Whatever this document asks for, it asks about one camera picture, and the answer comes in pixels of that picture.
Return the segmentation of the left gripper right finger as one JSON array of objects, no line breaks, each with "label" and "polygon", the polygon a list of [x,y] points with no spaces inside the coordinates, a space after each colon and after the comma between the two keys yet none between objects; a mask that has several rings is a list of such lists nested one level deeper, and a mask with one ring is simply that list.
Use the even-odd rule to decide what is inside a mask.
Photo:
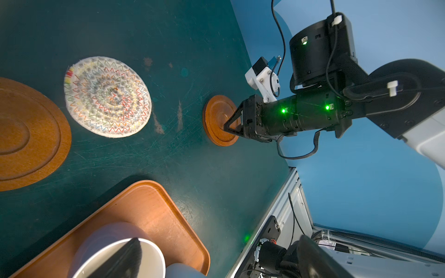
[{"label": "left gripper right finger", "polygon": [[297,258],[302,278],[353,278],[308,236],[300,237]]}]

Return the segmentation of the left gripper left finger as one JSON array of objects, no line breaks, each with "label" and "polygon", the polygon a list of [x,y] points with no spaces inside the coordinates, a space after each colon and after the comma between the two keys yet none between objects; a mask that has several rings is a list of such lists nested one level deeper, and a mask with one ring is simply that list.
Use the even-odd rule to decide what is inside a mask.
[{"label": "left gripper left finger", "polygon": [[88,278],[137,278],[143,251],[138,238],[128,241]]}]

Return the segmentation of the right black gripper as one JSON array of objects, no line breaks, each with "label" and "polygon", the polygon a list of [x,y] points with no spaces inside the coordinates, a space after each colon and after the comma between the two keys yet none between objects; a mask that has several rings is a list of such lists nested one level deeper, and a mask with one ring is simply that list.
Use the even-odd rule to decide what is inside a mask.
[{"label": "right black gripper", "polygon": [[234,114],[224,124],[224,131],[246,139],[259,142],[273,142],[274,136],[270,135],[264,126],[264,113],[272,107],[273,103],[264,103],[259,95],[252,95],[236,109]]}]

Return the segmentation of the brown wooden coaster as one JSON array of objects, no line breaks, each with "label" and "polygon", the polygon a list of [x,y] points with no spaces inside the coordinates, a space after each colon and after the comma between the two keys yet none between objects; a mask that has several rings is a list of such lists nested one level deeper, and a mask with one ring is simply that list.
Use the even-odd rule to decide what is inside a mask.
[{"label": "brown wooden coaster", "polygon": [[209,140],[219,147],[236,143],[238,136],[224,131],[224,124],[236,111],[232,100],[223,95],[213,96],[203,109],[203,128]]},{"label": "brown wooden coaster", "polygon": [[70,125],[58,106],[27,85],[1,78],[1,191],[50,176],[70,148]]}]

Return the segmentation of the multicolour woven coaster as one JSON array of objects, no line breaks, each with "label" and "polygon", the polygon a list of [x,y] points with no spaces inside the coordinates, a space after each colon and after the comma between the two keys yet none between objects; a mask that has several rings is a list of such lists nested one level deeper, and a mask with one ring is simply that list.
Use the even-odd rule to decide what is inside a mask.
[{"label": "multicolour woven coaster", "polygon": [[73,120],[108,138],[138,133],[152,112],[144,81],[125,63],[110,57],[88,57],[73,64],[64,77],[64,95]]}]

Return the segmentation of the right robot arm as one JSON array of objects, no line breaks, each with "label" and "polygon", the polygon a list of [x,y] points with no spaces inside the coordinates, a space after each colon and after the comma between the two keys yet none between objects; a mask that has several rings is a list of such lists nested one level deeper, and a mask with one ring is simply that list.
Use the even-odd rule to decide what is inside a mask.
[{"label": "right robot arm", "polygon": [[439,166],[445,164],[445,72],[418,59],[397,60],[366,73],[358,64],[350,21],[334,12],[289,42],[292,95],[278,99],[277,74],[265,59],[246,73],[259,91],[242,102],[223,129],[259,142],[314,130],[343,136],[367,118]]}]

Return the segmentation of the lavender mug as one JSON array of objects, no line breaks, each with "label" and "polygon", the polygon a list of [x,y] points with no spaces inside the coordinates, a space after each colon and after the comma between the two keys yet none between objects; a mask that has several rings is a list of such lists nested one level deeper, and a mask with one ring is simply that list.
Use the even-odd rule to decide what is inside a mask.
[{"label": "lavender mug", "polygon": [[161,249],[139,227],[128,222],[107,224],[80,246],[68,271],[69,278],[88,278],[128,241],[138,238],[143,257],[137,278],[164,278],[166,262]]}]

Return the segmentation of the light blue mug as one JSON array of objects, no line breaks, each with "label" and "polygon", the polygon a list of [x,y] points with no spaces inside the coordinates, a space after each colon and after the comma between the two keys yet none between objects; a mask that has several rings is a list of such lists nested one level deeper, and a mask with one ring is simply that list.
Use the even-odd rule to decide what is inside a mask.
[{"label": "light blue mug", "polygon": [[175,263],[166,268],[165,278],[206,278],[206,275],[191,266]]}]

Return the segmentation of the orange serving tray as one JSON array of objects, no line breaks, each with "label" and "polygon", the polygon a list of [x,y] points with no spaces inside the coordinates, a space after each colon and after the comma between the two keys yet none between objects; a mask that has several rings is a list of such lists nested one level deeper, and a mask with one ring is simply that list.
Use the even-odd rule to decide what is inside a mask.
[{"label": "orange serving tray", "polygon": [[68,277],[81,244],[96,230],[114,222],[128,222],[145,232],[161,249],[167,265],[181,263],[203,275],[209,273],[209,252],[164,187],[142,180],[123,190],[12,277]]}]

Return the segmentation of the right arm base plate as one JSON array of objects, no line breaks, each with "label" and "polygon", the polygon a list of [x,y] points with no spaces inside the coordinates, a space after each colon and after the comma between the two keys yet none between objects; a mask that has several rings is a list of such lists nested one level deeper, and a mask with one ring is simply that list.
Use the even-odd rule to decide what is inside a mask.
[{"label": "right arm base plate", "polygon": [[281,229],[274,216],[270,216],[254,240],[241,266],[235,271],[236,278],[300,278],[298,241],[289,248],[277,245]]}]

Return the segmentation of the aluminium front rail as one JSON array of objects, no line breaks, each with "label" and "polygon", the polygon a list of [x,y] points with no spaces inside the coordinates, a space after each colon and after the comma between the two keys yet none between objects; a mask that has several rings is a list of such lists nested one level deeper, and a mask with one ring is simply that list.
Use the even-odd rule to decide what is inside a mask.
[{"label": "aluminium front rail", "polygon": [[254,240],[270,216],[281,229],[277,245],[289,248],[302,235],[310,237],[323,251],[356,278],[442,278],[445,275],[445,228],[430,226],[426,211],[407,208],[395,195],[365,186],[364,193],[335,193],[315,188],[305,196],[298,171],[290,173],[229,271],[241,266]]}]

